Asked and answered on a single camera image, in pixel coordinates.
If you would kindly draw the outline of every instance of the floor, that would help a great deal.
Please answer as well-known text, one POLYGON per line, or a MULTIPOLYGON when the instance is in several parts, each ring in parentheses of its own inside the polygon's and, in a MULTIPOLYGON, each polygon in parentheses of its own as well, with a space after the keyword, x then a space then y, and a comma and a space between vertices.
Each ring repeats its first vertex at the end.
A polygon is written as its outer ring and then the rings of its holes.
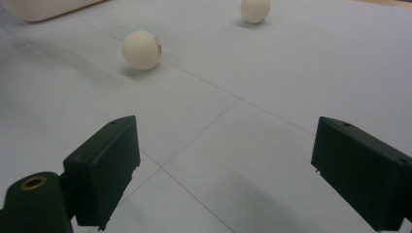
POLYGON ((325 116, 412 155, 411 10, 276 0, 251 25, 239 9, 112 0, 27 23, 0 6, 0 200, 135 115, 142 165, 105 232, 373 232, 315 173, 312 148, 325 116), (161 42, 151 71, 122 57, 135 30, 161 42))

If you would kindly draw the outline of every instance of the tile grout line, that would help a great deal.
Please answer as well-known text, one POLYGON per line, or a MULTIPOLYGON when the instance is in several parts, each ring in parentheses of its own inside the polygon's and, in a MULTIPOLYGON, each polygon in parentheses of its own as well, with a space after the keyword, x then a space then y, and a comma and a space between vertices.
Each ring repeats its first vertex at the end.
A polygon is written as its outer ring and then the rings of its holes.
POLYGON ((209 208, 206 207, 205 204, 203 204, 199 199, 197 199, 193 193, 191 193, 187 188, 185 188, 180 182, 178 182, 172 175, 170 175, 166 170, 163 168, 160 168, 163 172, 165 172, 173 181, 179 184, 190 196, 192 196, 200 205, 202 205, 207 211, 209 211, 210 214, 212 214, 215 218, 217 218, 224 226, 226 226, 231 232, 236 233, 229 225, 227 225, 223 220, 221 220, 220 217, 218 217, 215 213, 213 213, 209 208))
POLYGON ((286 122, 286 123, 289 123, 289 124, 293 125, 294 127, 297 127, 297 128, 299 128, 299 129, 301 129, 301 130, 303 130, 303 131, 305 131, 305 132, 307 132, 307 133, 309 133, 309 134, 311 134, 311 135, 314 135, 314 133, 310 132, 309 130, 307 130, 307 129, 301 127, 301 126, 298 126, 297 124, 292 123, 292 122, 284 119, 284 118, 281 117, 281 116, 278 116, 278 115, 276 115, 276 114, 273 114, 273 113, 269 112, 268 110, 265 110, 265 109, 262 108, 261 106, 259 106, 259 105, 257 105, 257 104, 254 104, 254 103, 252 103, 251 101, 248 101, 248 100, 244 99, 244 98, 241 97, 241 96, 238 96, 238 95, 236 95, 236 94, 233 94, 233 93, 231 93, 230 91, 227 91, 227 90, 225 90, 225 89, 223 89, 223 88, 221 88, 221 87, 219 87, 219 86, 217 86, 217 85, 215 85, 215 84, 213 84, 213 83, 210 83, 210 82, 208 82, 208 81, 206 81, 206 80, 204 80, 204 79, 196 76, 195 74, 193 74, 193 73, 191 73, 191 72, 189 72, 189 71, 186 71, 186 70, 184 70, 184 69, 182 69, 182 68, 180 68, 180 67, 178 67, 178 66, 176 66, 176 65, 174 65, 174 64, 171 64, 171 63, 169 63, 169 62, 167 62, 167 61, 162 60, 162 62, 165 62, 165 63, 167 63, 167 64, 170 65, 170 66, 173 66, 173 67, 175 67, 175 68, 177 68, 177 69, 179 69, 179 70, 181 70, 181 71, 183 71, 183 72, 185 72, 185 73, 187 73, 187 74, 189 74, 189 75, 191 75, 191 76, 194 76, 194 77, 196 77, 197 79, 199 79, 199 80, 201 80, 201 81, 203 81, 203 82, 205 82, 205 83, 207 83, 207 84, 209 84, 209 85, 212 85, 212 86, 214 86, 215 88, 217 88, 217 89, 219 89, 219 90, 221 90, 221 91, 223 91, 223 92, 225 92, 225 93, 227 93, 227 94, 233 95, 233 96, 237 97, 238 99, 243 100, 243 101, 245 101, 246 103, 248 103, 248 104, 250 104, 250 105, 252 105, 252 106, 254 106, 254 107, 256 107, 256 108, 258 108, 258 109, 260 109, 260 110, 262 110, 262 111, 264 111, 264 112, 266 112, 266 113, 268 113, 268 114, 270 114, 270 115, 272 115, 272 116, 274 116, 274 117, 277 117, 278 119, 280 119, 280 120, 282 120, 282 121, 284 121, 284 122, 286 122))
MULTIPOLYGON (((89 25, 89 26, 91 26, 91 27, 93 27, 93 28, 95 28, 96 30, 98 30, 98 31, 100 31, 100 32, 102 32, 102 33, 104 33, 104 34, 112 37, 112 38, 121 40, 121 38, 118 38, 117 36, 114 36, 114 35, 106 32, 106 31, 104 31, 104 30, 102 30, 102 29, 100 29, 100 28, 98 28, 98 27, 96 27, 96 26, 94 26, 94 25, 92 25, 92 24, 84 21, 84 20, 81 20, 80 18, 77 18, 77 17, 74 17, 74 18, 77 19, 77 20, 79 20, 79 21, 81 21, 81 22, 83 22, 83 23, 85 23, 85 24, 87 24, 87 25, 89 25)), ((170 66, 173 66, 173 67, 175 67, 176 69, 179 69, 180 71, 182 71, 182 72, 184 72, 184 73, 187 73, 187 74, 189 74, 189 75, 191 75, 191 76, 199 79, 200 81, 203 81, 203 82, 205 82, 205 83, 207 83, 207 84, 209 84, 209 85, 211 85, 211 86, 213 86, 213 87, 215 87, 215 88, 217 88, 217 89, 219 89, 219 90, 221 90, 221 91, 223 91, 223 92, 225 92, 225 93, 227 93, 227 94, 229 94, 229 95, 232 95, 232 96, 234 96, 234 97, 236 97, 236 98, 238 98, 238 99, 241 99, 241 100, 243 100, 243 101, 245 101, 245 102, 247 102, 247 103, 249 103, 249 104, 251 104, 251 105, 253 105, 253 106, 257 107, 257 108, 259 108, 260 110, 263 110, 263 111, 265 111, 266 113, 271 114, 271 115, 279 118, 280 120, 282 120, 282 121, 284 121, 284 122, 286 122, 286 123, 289 123, 289 124, 291 124, 291 125, 299 128, 299 129, 301 129, 301 130, 303 130, 303 131, 305 131, 305 132, 307 132, 307 133, 309 133, 309 134, 311 134, 311 135, 314 135, 314 133, 310 132, 309 130, 307 130, 307 129, 301 127, 301 126, 298 126, 297 124, 292 123, 292 122, 284 119, 283 117, 280 117, 280 116, 278 116, 278 115, 276 115, 276 114, 273 114, 273 113, 265 110, 264 108, 260 107, 259 105, 254 104, 254 103, 252 103, 252 102, 250 102, 250 101, 247 101, 247 100, 245 100, 244 98, 242 98, 242 97, 240 97, 240 96, 238 96, 238 95, 236 95, 236 94, 233 94, 233 93, 231 93, 230 91, 228 91, 228 90, 226 90, 226 89, 223 89, 223 88, 221 88, 221 87, 219 87, 219 86, 217 86, 217 85, 215 85, 215 84, 213 84, 213 83, 210 83, 210 82, 208 82, 208 81, 206 81, 206 80, 204 80, 204 79, 196 76, 195 74, 193 74, 193 73, 191 73, 191 72, 189 72, 189 71, 187 71, 187 70, 184 70, 183 68, 181 68, 181 67, 179 67, 179 66, 176 66, 176 65, 174 65, 174 64, 172 64, 172 63, 170 63, 170 62, 168 62, 168 61, 166 61, 166 60, 163 60, 163 59, 161 59, 161 58, 160 58, 160 61, 162 61, 162 62, 164 62, 164 63, 166 63, 166 64, 168 64, 168 65, 170 65, 170 66)))
MULTIPOLYGON (((133 194, 137 191, 137 189, 139 189, 141 186, 143 186, 145 183, 147 183, 155 174, 157 174, 157 173, 158 173, 159 171, 161 171, 161 170, 162 170, 162 169, 161 169, 160 167, 158 167, 157 170, 156 170, 153 174, 151 174, 142 184, 140 184, 139 186, 137 186, 136 189, 134 189, 128 196, 126 196, 121 202, 119 202, 119 203, 116 205, 116 209, 117 209, 123 202, 125 202, 126 200, 128 200, 128 198, 129 198, 131 195, 133 195, 133 194)), ((91 227, 91 229, 88 230, 87 233, 90 233, 94 228, 96 228, 96 226, 91 227)))
POLYGON ((161 167, 160 164, 158 164, 154 159, 152 159, 148 153, 146 153, 143 149, 139 148, 145 155, 148 156, 148 158, 154 162, 155 165, 157 165, 159 168, 161 167))
POLYGON ((250 105, 254 106, 255 108, 258 108, 258 109, 260 109, 260 110, 262 110, 262 111, 266 112, 267 114, 270 114, 270 115, 272 115, 272 116, 274 116, 274 117, 276 117, 276 118, 280 119, 281 121, 284 121, 284 122, 286 122, 286 123, 288 123, 288 124, 291 124, 292 126, 294 126, 294 127, 298 128, 298 129, 300 129, 300 130, 302 130, 302 131, 304 131, 304 132, 306 132, 306 133, 308 133, 308 134, 310 134, 310 135, 315 135, 315 133, 312 133, 311 131, 309 131, 309 130, 307 130, 307 129, 305 129, 305 128, 301 127, 301 126, 299 126, 299 125, 297 125, 297 124, 295 124, 295 123, 292 123, 292 122, 290 122, 290 121, 288 121, 288 120, 284 119, 284 118, 283 118, 283 117, 281 117, 281 116, 277 116, 277 115, 275 115, 275 114, 273 114, 273 113, 271 113, 271 112, 269 112, 269 111, 265 110, 264 108, 262 108, 262 107, 261 107, 261 106, 259 106, 259 105, 256 105, 256 104, 254 104, 254 103, 252 103, 252 102, 250 102, 250 101, 248 101, 248 100, 245 100, 245 99, 244 99, 244 98, 242 98, 242 97, 239 97, 239 99, 241 99, 241 100, 245 101, 246 103, 248 103, 248 104, 250 104, 250 105))
POLYGON ((168 159, 160 168, 166 166, 173 158, 175 158, 179 153, 181 153, 189 144, 196 140, 206 129, 208 129, 213 123, 216 122, 223 114, 225 114, 229 109, 235 105, 240 98, 236 98, 223 112, 221 112, 216 118, 214 118, 210 123, 208 123, 200 132, 198 132, 191 140, 189 140, 180 150, 178 150, 170 159, 168 159))
POLYGON ((10 32, 9 30, 7 30, 7 28, 3 27, 10 35, 12 35, 19 43, 21 43, 27 50, 30 51, 31 54, 33 54, 41 63, 43 63, 43 65, 45 65, 53 74, 55 74, 64 84, 66 84, 71 90, 73 90, 76 94, 79 95, 79 97, 81 99, 83 99, 84 101, 86 101, 86 103, 88 103, 91 108, 96 111, 98 114, 100 114, 104 119, 106 119, 106 121, 109 121, 109 119, 104 116, 94 105, 92 105, 87 99, 84 98, 84 96, 79 93, 79 91, 77 91, 71 84, 69 84, 68 82, 66 82, 63 78, 61 78, 50 66, 48 63, 46 63, 40 56, 38 56, 36 54, 36 52, 34 52, 28 45, 26 45, 22 40, 20 40, 17 36, 15 36, 15 34, 13 34, 12 32, 10 32))

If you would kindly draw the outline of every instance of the white container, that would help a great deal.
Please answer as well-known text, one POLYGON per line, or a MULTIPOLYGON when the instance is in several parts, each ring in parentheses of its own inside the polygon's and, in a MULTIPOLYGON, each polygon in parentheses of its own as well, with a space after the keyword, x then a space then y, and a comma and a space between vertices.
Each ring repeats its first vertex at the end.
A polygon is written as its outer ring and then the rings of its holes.
POLYGON ((24 21, 41 21, 103 0, 0 0, 1 5, 24 21))

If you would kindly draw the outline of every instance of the ping pong ball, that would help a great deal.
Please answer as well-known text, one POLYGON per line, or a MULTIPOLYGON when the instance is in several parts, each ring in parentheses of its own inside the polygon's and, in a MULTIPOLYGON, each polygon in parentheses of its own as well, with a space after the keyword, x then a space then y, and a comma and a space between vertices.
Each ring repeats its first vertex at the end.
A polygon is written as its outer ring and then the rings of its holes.
POLYGON ((270 0, 242 0, 240 12, 249 23, 262 22, 270 12, 270 0))
POLYGON ((148 31, 135 31, 128 34, 123 41, 124 59, 138 70, 149 70, 155 67, 161 56, 158 39, 148 31))

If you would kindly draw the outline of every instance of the brass screw hole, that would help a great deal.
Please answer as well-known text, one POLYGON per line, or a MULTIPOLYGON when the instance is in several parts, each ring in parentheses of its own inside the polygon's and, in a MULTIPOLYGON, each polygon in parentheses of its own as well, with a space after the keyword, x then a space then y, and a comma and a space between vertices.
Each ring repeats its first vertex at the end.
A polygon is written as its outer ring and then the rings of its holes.
POLYGON ((45 184, 47 180, 46 177, 29 178, 21 184, 20 189, 23 191, 33 190, 45 184))

